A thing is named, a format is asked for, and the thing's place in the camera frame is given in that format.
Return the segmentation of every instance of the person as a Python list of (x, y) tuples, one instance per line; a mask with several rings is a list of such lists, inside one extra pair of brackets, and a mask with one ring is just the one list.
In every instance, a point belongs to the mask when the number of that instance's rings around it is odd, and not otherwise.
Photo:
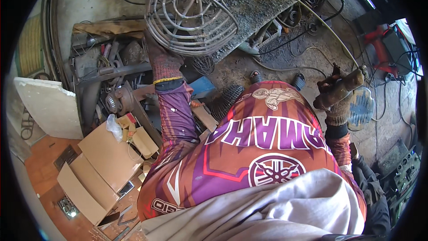
[[(346, 124), (350, 97), (326, 112), (323, 136), (294, 86), (253, 72), (255, 83), (200, 141), (193, 90), (179, 71), (183, 59), (144, 35), (163, 137), (137, 200), (149, 240), (314, 240), (363, 232), (367, 205), (352, 174)], [(338, 78), (321, 82), (320, 92)]]

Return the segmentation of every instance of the concrete floor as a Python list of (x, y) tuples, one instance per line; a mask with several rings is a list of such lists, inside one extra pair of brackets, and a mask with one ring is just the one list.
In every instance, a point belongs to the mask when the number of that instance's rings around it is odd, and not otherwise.
[[(340, 8), (339, 0), (329, 0), (333, 6), (338, 10)], [(331, 16), (335, 10), (326, 3), (321, 9), (321, 13), (325, 16)], [(348, 21), (357, 18), (365, 13), (363, 6), (357, 0), (345, 0), (345, 7), (342, 16)], [(360, 49), (352, 32), (350, 25), (345, 22), (341, 16), (332, 19), (332, 28), (335, 33), (342, 39), (354, 56), (360, 55)], [(290, 32), (282, 34), (282, 36), (269, 44), (268, 49), (274, 48), (281, 44), (283, 40), (288, 40), (303, 29), (295, 28)], [(351, 71), (352, 61), (344, 54), (340, 43), (328, 32), (319, 30), (316, 36), (305, 34), (298, 40), (285, 45), (283, 48), (278, 49), (270, 54), (261, 56), (261, 61), (264, 65), (275, 68), (284, 69), (297, 66), (310, 66), (322, 70), (327, 75), (331, 74), (333, 67), (326, 60), (324, 55), (316, 50), (309, 49), (303, 55), (295, 57), (291, 54), (290, 48), (295, 55), (300, 55), (309, 46), (316, 46), (321, 49), (325, 56), (328, 57), (330, 62), (338, 64), (342, 70)], [(359, 65), (363, 63), (375, 65), (378, 63), (374, 47), (369, 45), (367, 53), (364, 52), (363, 56), (357, 59)], [(239, 84), (244, 87), (249, 87), (249, 74), (253, 70), (259, 70), (262, 73), (264, 80), (281, 80), (290, 83), (299, 71), (271, 71), (256, 64), (245, 53), (235, 50), (224, 60), (216, 65), (214, 73), (208, 78), (214, 83), (218, 91), (221, 92), (225, 88), (233, 84)], [(302, 95), (312, 104), (315, 97), (319, 94), (316, 83), (323, 80), (323, 76), (314, 70), (301, 70), (306, 78), (306, 86), (301, 91)], [(386, 102), (386, 110), (383, 118), (375, 122), (371, 120), (363, 130), (358, 132), (351, 132), (351, 142), (355, 142), (361, 155), (366, 159), (369, 165), (378, 160), (382, 155), (395, 144), (399, 138), (404, 139), (404, 143), (408, 143), (410, 138), (410, 130), (407, 125), (401, 120), (399, 114), (399, 84), (392, 81), (386, 85), (386, 99), (384, 94), (384, 87), (377, 88), (377, 99), (375, 90), (372, 88), (372, 97), (377, 100), (377, 117), (380, 117)], [(409, 77), (409, 81), (402, 87), (401, 91), (401, 109), (406, 121), (410, 120), (411, 112), (416, 108), (416, 78)], [(323, 130), (326, 129), (324, 123), (325, 113), (315, 110), (319, 120), (321, 121)]]

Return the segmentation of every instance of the white cloth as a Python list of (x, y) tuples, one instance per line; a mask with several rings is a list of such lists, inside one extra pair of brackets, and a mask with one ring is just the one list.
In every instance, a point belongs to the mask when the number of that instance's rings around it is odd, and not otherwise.
[(317, 169), (284, 184), (219, 195), (198, 206), (142, 222), (149, 240), (314, 240), (359, 235), (356, 195), (339, 175)]

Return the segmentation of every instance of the plastic bag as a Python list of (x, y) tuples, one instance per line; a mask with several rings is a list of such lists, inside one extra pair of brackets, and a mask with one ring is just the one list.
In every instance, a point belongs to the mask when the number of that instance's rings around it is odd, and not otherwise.
[(118, 143), (122, 141), (123, 130), (122, 127), (116, 122), (115, 114), (110, 114), (108, 116), (106, 129), (113, 133)]

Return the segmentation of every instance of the brown glove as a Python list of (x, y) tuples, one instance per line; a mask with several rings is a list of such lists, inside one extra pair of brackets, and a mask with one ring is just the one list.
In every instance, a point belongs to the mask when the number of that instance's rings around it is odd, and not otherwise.
[[(319, 92), (327, 93), (334, 88), (337, 80), (342, 78), (344, 74), (340, 70), (340, 67), (337, 65), (333, 68), (333, 73), (327, 79), (317, 83)], [(330, 110), (326, 110), (327, 118), (325, 123), (330, 126), (342, 126), (345, 125), (348, 121), (350, 115), (350, 100), (352, 98), (352, 93), (350, 93), (345, 99), (340, 102), (332, 105)]]
[(183, 65), (183, 57), (165, 50), (156, 42), (148, 30), (144, 32), (143, 41), (148, 47), (148, 58), (153, 70), (153, 84), (183, 78), (180, 67)]

